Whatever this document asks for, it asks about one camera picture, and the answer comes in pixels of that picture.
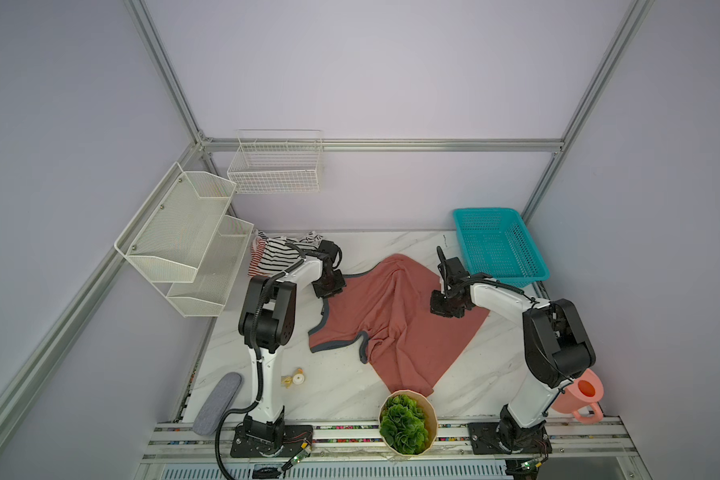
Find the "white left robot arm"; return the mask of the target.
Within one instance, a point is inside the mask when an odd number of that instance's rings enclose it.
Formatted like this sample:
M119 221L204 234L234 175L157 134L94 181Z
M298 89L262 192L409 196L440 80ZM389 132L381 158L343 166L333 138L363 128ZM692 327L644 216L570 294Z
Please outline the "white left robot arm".
M238 333L248 347L255 384L252 402L242 408L226 408L214 430L214 456L221 477L233 477L221 452L221 433L227 418L240 415L235 430L233 453L274 455L286 441L285 405L282 399L280 349L288 344L295 329L298 292L310 286L316 297L327 299L346 286L339 269L341 248L322 240L317 248L304 250L285 240L283 246L295 258L275 271L251 278L243 303Z

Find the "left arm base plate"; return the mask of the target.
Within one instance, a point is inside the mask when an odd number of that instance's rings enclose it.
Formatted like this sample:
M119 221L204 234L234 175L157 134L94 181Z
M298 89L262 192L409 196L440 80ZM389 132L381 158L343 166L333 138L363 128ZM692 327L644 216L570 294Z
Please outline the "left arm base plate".
M235 429L229 454L232 458L292 457L305 442L312 440L311 425L289 425L283 420L258 422L245 419Z

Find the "dark red tank top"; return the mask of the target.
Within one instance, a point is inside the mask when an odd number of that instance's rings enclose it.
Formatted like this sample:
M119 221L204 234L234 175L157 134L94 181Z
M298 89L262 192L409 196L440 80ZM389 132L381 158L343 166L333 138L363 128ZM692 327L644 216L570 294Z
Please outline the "dark red tank top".
M324 301L322 319L309 331L310 351L359 342L360 361L389 391L428 397L490 314L480 307L461 318L433 314L431 293L440 288L435 272L402 254L351 274L342 292Z

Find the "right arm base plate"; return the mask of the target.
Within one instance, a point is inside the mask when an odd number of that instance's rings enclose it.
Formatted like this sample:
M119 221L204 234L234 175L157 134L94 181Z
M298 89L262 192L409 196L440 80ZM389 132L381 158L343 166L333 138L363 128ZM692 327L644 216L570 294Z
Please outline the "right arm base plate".
M467 429L475 455L546 455L552 450L545 421L528 428L509 420L475 422L469 423Z

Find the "black white striped tank top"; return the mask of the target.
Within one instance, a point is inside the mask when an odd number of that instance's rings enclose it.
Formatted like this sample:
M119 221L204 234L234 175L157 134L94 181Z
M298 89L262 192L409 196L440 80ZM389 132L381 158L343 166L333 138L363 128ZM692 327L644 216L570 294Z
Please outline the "black white striped tank top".
M300 254L290 244L301 251L316 250L324 237L316 232L309 232L302 238L291 238L286 236L269 236L265 232L256 231L255 237L260 236L267 240L267 245L260 267L263 271L272 276L294 264Z

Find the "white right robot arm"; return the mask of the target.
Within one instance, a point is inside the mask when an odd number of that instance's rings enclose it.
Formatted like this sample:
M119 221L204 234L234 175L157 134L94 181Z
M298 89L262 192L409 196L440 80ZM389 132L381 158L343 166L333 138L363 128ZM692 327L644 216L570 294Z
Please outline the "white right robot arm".
M476 307L522 328L528 370L518 392L505 404L494 431L472 433L475 450L526 453L546 448L548 412L555 400L592 367L596 354L573 302L537 299L519 287L488 274L467 272L462 262L436 249L441 288L432 292L430 311L445 318L462 318Z

